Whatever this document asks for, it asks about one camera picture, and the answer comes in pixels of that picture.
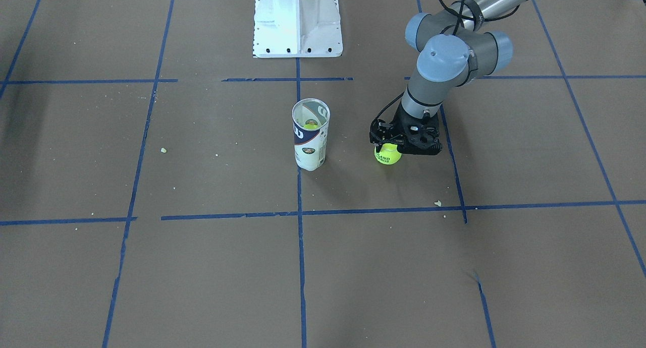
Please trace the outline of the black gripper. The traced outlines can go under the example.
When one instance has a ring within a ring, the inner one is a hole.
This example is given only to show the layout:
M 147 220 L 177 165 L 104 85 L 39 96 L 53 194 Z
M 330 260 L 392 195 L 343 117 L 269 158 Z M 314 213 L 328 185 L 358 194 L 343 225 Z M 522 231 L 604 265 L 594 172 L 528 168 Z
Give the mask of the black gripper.
M 394 123 L 386 123 L 383 119 L 373 119 L 369 127 L 369 141 L 375 146 L 383 144 L 399 144 L 399 132 L 402 131 L 407 137 L 418 137 L 424 134 L 429 127 L 429 119 L 419 119 L 411 116 L 399 104 L 394 117 Z

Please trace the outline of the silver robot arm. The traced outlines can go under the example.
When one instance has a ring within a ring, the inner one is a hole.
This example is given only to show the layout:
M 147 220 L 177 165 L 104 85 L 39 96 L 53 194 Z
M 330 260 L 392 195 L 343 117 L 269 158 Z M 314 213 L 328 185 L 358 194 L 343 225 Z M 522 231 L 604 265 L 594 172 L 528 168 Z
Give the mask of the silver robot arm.
M 436 155 L 439 109 L 452 88 L 505 68 L 514 54 L 503 32 L 479 33 L 487 22 L 512 15 L 529 0 L 459 0 L 435 15 L 418 13 L 407 24 L 406 42 L 418 51 L 406 90 L 394 103 L 390 122 L 376 117 L 369 130 L 376 152 L 388 148 L 413 155 Z

